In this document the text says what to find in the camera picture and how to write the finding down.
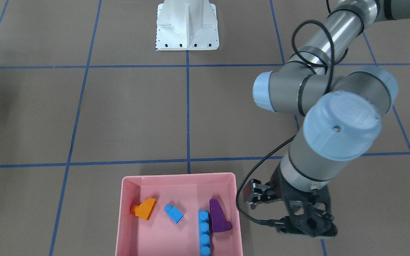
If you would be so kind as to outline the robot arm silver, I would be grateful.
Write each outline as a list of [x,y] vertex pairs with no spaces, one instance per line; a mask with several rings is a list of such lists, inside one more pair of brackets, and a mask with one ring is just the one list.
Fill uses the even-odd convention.
[[410,0],[339,0],[324,23],[308,20],[295,29],[294,54],[283,68],[256,78],[258,107],[305,118],[272,181],[257,190],[263,202],[293,202],[290,214],[317,204],[327,184],[372,146],[397,81],[377,66],[335,76],[335,65],[366,28],[403,19],[410,19]]

